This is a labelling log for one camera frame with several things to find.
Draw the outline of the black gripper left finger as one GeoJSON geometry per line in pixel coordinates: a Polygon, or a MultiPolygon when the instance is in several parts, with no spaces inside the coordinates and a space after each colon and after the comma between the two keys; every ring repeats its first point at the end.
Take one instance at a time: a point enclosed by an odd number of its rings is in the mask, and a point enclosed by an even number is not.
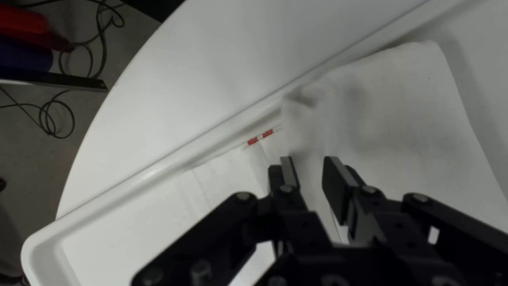
{"type": "Polygon", "coordinates": [[[229,286],[261,243],[275,261],[254,286],[319,286],[319,261],[331,246],[300,194],[291,157],[269,167],[269,194],[229,195],[185,235],[142,267],[131,286],[229,286]]]}

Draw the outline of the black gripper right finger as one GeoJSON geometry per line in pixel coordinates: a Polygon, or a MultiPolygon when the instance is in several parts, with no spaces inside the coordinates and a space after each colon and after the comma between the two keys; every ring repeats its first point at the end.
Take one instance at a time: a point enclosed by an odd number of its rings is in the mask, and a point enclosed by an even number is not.
{"type": "Polygon", "coordinates": [[[508,269],[505,232],[418,192],[391,200],[339,157],[324,159],[323,191],[353,242],[377,245],[407,265],[508,269]]]}

